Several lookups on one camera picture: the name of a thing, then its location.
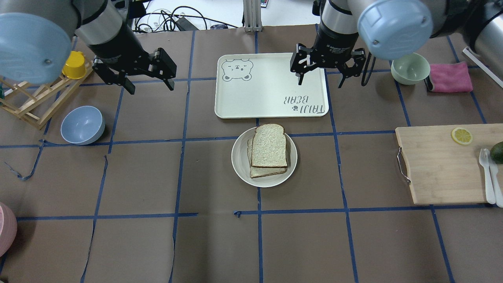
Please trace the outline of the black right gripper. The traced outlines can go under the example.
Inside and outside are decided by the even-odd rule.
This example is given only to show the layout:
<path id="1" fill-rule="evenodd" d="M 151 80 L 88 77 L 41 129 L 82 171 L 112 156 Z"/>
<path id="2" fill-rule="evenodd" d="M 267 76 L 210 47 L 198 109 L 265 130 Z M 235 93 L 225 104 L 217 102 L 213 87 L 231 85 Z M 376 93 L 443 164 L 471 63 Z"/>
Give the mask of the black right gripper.
<path id="1" fill-rule="evenodd" d="M 290 60 L 290 71 L 296 73 L 301 86 L 304 74 L 316 68 L 336 68 L 341 73 L 338 88 L 342 88 L 347 77 L 359 77 L 366 61 L 363 48 L 354 49 L 358 33 L 334 32 L 319 26 L 311 48 L 298 43 Z"/>

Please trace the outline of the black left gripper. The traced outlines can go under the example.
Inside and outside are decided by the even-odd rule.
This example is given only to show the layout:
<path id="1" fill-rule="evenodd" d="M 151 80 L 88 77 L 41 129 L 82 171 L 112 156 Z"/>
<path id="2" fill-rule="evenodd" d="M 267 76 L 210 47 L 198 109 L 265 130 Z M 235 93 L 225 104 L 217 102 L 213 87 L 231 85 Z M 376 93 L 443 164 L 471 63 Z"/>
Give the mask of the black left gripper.
<path id="1" fill-rule="evenodd" d="M 87 47 L 95 54 L 93 70 L 103 82 L 120 85 L 134 95 L 136 86 L 128 77 L 147 75 L 162 80 L 174 91 L 177 65 L 162 47 L 151 53 L 145 51 L 126 24 L 110 31 L 112 34 L 106 35 L 104 42 L 97 43 L 95 36 L 87 40 Z"/>

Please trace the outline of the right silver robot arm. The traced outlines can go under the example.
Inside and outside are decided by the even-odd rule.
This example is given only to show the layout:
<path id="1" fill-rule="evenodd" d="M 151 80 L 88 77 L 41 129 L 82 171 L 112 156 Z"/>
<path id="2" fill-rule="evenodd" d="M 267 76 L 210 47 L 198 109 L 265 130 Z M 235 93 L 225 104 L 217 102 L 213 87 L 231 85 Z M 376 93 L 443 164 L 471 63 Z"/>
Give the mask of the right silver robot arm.
<path id="1" fill-rule="evenodd" d="M 395 60 L 416 52 L 430 38 L 460 33 L 470 50 L 502 78 L 501 0 L 315 0 L 320 16 L 311 48 L 297 44 L 290 70 L 302 84 L 316 68 L 336 68 L 343 79 L 357 77 L 368 52 Z"/>

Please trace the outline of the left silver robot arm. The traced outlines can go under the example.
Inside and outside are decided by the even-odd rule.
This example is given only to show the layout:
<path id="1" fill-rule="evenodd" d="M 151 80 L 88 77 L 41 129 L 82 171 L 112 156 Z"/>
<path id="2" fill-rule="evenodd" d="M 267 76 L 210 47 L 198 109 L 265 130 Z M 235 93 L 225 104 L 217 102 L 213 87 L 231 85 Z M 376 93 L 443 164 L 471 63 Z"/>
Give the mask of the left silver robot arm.
<path id="1" fill-rule="evenodd" d="M 130 94 L 129 76 L 160 79 L 172 91 L 176 63 L 163 48 L 146 52 L 131 29 L 131 0 L 2 0 L 0 3 L 1 75 L 41 85 L 62 72 L 77 36 L 95 54 L 92 68 L 108 85 Z"/>

